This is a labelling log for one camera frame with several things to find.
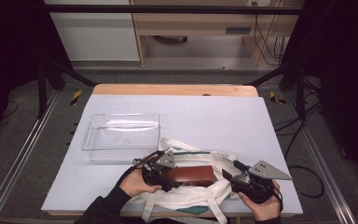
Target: person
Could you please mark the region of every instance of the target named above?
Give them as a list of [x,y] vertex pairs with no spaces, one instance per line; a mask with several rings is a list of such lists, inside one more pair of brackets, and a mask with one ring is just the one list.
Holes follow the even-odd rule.
[[[273,181],[273,183],[276,188],[275,190],[279,190],[278,183],[276,181]],[[120,210],[124,204],[131,197],[143,192],[154,193],[159,189],[161,189],[161,186],[148,186],[144,182],[144,179],[142,178],[142,170],[140,168],[131,167],[118,180],[111,192],[104,198],[102,196],[96,198],[83,216],[75,221],[75,224],[126,223],[126,219],[120,216]],[[253,203],[243,193],[239,193],[239,197],[254,213],[256,224],[281,224],[280,203],[275,197],[270,197],[266,202],[261,204]],[[165,224],[180,222],[155,219],[149,223]]]

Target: wooden cabinet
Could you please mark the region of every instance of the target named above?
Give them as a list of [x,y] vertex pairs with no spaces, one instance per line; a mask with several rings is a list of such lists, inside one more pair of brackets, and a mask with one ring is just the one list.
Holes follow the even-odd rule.
[[[132,5],[157,6],[226,6],[246,7],[248,0],[131,0]],[[300,7],[303,0],[271,0],[270,7]],[[266,44],[259,32],[255,34],[255,15],[222,14],[133,14],[135,33],[138,40],[141,63],[145,63],[147,38],[150,35],[241,35],[244,37],[254,65],[261,59],[261,50]],[[265,38],[290,36],[297,16],[259,15],[257,23]]]

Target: person's left hand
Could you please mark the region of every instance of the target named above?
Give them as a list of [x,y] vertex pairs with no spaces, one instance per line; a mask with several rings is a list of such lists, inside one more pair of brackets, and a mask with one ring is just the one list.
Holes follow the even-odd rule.
[[142,178],[142,169],[134,169],[123,179],[119,187],[131,197],[144,192],[154,193],[162,189],[162,186],[148,186]]

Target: wooden desk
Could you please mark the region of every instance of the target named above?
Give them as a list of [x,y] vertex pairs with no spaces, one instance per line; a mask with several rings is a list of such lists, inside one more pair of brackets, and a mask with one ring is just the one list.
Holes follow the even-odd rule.
[[[257,97],[254,87],[102,84],[89,98],[43,211],[54,216],[81,215],[97,196],[112,189],[130,165],[92,162],[90,152],[81,148],[93,114],[123,113],[159,113],[160,137],[225,151],[250,165],[265,160],[289,174],[264,99]],[[282,215],[301,214],[293,182],[278,182],[285,199]],[[144,206],[130,201],[121,215],[139,217]],[[239,199],[223,201],[220,208],[227,217],[252,215]],[[152,216],[195,217],[158,206]],[[206,212],[197,217],[212,216]]]
[[[246,7],[251,0],[131,0],[132,5],[222,6]],[[268,7],[302,7],[304,0],[270,0]],[[255,32],[255,15],[214,14],[132,14],[141,64],[145,64],[150,35],[240,35],[246,44],[254,65],[259,65],[267,48],[259,32]],[[259,15],[257,23],[264,38],[290,37],[297,16]],[[240,28],[242,33],[231,33],[228,28]]]

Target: green fabric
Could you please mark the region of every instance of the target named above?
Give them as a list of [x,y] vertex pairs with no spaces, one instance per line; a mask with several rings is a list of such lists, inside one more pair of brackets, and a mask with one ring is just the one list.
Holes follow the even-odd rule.
[[189,208],[176,209],[176,211],[199,215],[199,214],[209,211],[209,207],[208,206],[193,206],[193,207],[189,207]]

